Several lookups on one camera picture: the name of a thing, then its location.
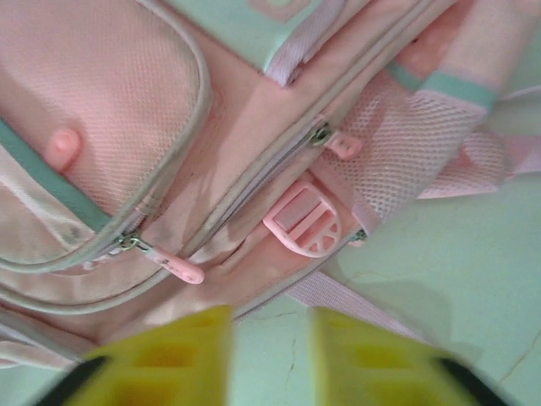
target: mesh pocket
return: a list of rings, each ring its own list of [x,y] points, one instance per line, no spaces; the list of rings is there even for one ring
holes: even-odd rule
[[[474,132],[457,156],[419,196],[422,199],[495,192],[509,176],[511,162],[503,140],[490,133]]]
[[[326,152],[313,172],[327,179],[331,173],[333,191],[347,188],[353,213],[367,201],[386,221],[434,182],[481,117],[437,95],[408,95],[380,73],[341,128],[363,141],[361,152],[350,161]]]
[[[194,115],[190,45],[129,0],[0,3],[0,109],[41,154],[61,128],[82,137],[63,175],[113,215]]]

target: green floor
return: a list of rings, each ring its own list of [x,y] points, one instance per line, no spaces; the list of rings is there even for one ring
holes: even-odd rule
[[[541,32],[512,88],[539,84]],[[498,110],[498,130],[541,135],[539,99]],[[497,195],[420,201],[329,272],[469,359],[517,404],[541,404],[541,176]],[[240,324],[233,406],[312,404],[307,325],[306,309],[288,298]],[[0,370],[2,405],[24,404],[53,378]]]

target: pink zipper pull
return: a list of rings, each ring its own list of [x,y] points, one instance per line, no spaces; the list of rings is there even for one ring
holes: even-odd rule
[[[178,258],[173,253],[164,250],[163,248],[153,247],[141,240],[136,233],[122,238],[120,246],[123,250],[130,250],[133,247],[138,248],[149,260],[158,264],[186,283],[199,285],[205,280],[205,273],[201,268]]]
[[[324,147],[333,151],[340,159],[348,161],[363,149],[363,142],[359,138],[336,131]]]

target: pink buckle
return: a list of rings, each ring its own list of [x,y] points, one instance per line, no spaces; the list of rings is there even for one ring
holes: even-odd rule
[[[288,249],[309,258],[331,254],[342,236],[336,208],[305,181],[297,181],[289,188],[263,223]]]

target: yellow plastic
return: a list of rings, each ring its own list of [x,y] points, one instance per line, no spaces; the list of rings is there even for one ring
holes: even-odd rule
[[[97,349],[112,360],[68,406],[222,406],[227,401],[231,309],[215,307]]]
[[[328,309],[314,310],[319,406],[475,406],[434,360],[452,355]]]

